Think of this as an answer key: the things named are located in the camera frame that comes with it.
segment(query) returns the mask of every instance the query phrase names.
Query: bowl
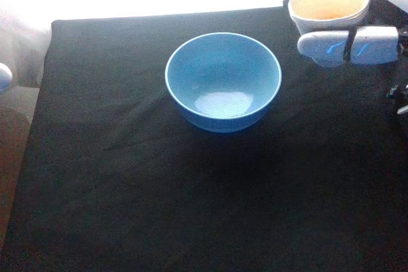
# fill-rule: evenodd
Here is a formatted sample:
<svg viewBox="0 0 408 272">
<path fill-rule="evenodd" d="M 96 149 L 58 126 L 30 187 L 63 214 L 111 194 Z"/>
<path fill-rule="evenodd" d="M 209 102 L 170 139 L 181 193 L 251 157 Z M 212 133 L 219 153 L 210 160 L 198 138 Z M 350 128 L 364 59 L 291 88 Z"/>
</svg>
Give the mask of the bowl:
<svg viewBox="0 0 408 272">
<path fill-rule="evenodd" d="M 264 44 L 235 33 L 210 33 L 178 47 L 166 86 L 182 116 L 211 132 L 235 132 L 266 113 L 279 91 L 281 67 Z"/>
</svg>

